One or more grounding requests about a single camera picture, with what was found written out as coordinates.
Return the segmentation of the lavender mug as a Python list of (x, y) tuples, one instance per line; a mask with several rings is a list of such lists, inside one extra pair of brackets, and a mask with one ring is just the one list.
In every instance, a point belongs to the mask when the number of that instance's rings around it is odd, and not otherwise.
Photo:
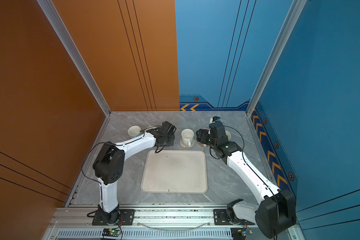
[(226, 131), (226, 136), (227, 136), (227, 138), (228, 138), (228, 141), (230, 141), (231, 140), (231, 133), (230, 132), (228, 132), (228, 131)]

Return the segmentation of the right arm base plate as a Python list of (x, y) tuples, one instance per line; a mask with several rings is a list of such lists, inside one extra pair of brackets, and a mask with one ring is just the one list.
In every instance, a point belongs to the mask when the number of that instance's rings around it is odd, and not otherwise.
[(223, 225), (241, 225), (241, 226), (255, 226), (255, 223), (252, 223), (247, 220), (237, 220), (237, 221), (231, 221), (229, 219), (229, 216), (227, 214), (226, 209), (214, 209), (214, 224), (216, 226), (223, 226)]

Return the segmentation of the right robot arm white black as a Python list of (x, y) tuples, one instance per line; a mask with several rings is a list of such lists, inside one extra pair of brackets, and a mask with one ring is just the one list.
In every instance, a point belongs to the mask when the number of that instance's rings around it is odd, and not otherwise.
[(268, 180), (247, 158), (243, 149), (227, 137), (226, 126), (217, 116), (211, 118), (208, 129), (197, 131), (197, 142), (210, 148), (210, 154), (233, 169), (252, 191), (256, 204), (237, 199), (226, 209), (226, 219), (232, 225), (246, 222), (257, 224), (263, 235), (277, 239), (278, 235), (297, 223), (296, 198), (289, 190), (281, 190)]

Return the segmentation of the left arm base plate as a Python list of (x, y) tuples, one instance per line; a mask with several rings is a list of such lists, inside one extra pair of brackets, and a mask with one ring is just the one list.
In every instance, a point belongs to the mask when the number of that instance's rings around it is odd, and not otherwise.
[(93, 226), (131, 226), (135, 217), (135, 210), (121, 209), (118, 211), (118, 216), (113, 220), (107, 220), (99, 210), (94, 212), (92, 220)]

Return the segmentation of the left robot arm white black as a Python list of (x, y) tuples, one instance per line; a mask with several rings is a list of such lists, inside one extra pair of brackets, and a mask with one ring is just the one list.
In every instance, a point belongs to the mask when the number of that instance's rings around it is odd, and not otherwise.
[(137, 137), (121, 143), (103, 144), (93, 163), (95, 180), (100, 186), (100, 203), (95, 218), (107, 225), (120, 225), (120, 212), (117, 197), (118, 180), (123, 174), (124, 162), (129, 157), (155, 147), (160, 153), (165, 147), (174, 145), (177, 128), (165, 121), (160, 126), (151, 126), (141, 130)]

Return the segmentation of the white woven rope coaster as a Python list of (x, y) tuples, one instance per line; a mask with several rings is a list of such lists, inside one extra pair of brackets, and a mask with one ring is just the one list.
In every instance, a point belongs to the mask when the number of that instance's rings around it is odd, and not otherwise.
[(192, 148), (195, 145), (195, 141), (193, 139), (191, 140), (180, 140), (180, 145), (185, 148), (185, 149), (189, 149)]

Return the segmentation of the light blue mug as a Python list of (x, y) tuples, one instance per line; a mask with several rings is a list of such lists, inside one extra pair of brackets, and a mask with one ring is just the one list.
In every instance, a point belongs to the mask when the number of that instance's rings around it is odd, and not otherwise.
[(131, 126), (128, 129), (128, 135), (130, 136), (131, 139), (139, 137), (143, 134), (141, 127), (139, 126)]

